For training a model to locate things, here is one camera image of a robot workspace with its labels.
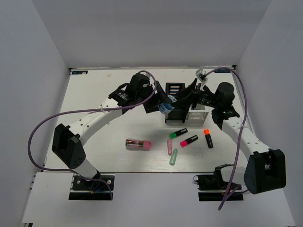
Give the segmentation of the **orange cap black highlighter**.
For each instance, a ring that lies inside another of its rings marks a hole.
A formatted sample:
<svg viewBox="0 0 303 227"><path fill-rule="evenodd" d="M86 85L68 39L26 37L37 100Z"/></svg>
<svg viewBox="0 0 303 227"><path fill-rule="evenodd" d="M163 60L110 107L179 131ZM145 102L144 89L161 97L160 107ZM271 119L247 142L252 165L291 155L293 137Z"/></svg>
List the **orange cap black highlighter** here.
<svg viewBox="0 0 303 227"><path fill-rule="evenodd" d="M209 129L204 129L204 135L209 148L213 148L213 141Z"/></svg>

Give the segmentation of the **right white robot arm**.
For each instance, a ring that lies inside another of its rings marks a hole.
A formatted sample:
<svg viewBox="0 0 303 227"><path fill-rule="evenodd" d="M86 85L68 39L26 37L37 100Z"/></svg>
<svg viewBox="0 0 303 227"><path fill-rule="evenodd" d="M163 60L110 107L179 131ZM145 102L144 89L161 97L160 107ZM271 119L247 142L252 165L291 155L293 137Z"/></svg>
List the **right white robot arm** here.
<svg viewBox="0 0 303 227"><path fill-rule="evenodd" d="M247 159L246 167L234 164L217 166L213 181L218 188L226 188L231 181L233 184L246 186L252 194L284 188L284 153L279 149L271 149L250 129L244 127L240 115L232 105L234 98L234 87L228 82L220 83L212 93L207 86L198 90L196 81L193 81L177 93L173 106L184 112L188 112L191 106L195 107L197 104L211 107L213 122L240 147Z"/></svg>

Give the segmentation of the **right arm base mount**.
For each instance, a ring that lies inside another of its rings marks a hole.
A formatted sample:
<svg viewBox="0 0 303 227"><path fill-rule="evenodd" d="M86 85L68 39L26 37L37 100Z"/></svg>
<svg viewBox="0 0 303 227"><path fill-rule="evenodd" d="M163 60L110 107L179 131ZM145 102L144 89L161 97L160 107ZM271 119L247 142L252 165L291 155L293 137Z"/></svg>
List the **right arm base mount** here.
<svg viewBox="0 0 303 227"><path fill-rule="evenodd" d="M222 201L227 182L219 182L215 179L213 174L195 175L193 181L198 186L198 200L200 202L211 202L211 201ZM229 191L231 192L237 187L236 184L232 183ZM240 186L235 193L231 195L227 201L243 201L242 187Z"/></svg>

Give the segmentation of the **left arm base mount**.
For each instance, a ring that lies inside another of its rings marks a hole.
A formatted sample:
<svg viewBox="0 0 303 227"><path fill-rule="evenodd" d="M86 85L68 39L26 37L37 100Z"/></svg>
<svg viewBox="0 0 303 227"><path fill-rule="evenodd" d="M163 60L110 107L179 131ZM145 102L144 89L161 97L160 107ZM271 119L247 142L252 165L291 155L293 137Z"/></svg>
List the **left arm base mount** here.
<svg viewBox="0 0 303 227"><path fill-rule="evenodd" d="M74 175L69 192L71 201L111 201L114 193L114 175L101 175L100 181L86 181Z"/></svg>

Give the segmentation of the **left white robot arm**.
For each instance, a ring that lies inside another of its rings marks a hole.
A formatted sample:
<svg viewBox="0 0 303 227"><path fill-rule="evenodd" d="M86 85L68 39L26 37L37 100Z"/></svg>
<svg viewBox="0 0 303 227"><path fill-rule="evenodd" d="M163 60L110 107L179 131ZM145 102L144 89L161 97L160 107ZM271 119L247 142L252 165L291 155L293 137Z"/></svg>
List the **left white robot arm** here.
<svg viewBox="0 0 303 227"><path fill-rule="evenodd" d="M132 80L119 86L96 110L67 126L62 123L54 130L52 151L74 173L84 177L84 183L94 189L99 186L100 172L87 160L86 142L102 127L135 106L143 105L147 113L170 112L175 98L163 91L159 82L150 85L148 79Z"/></svg>

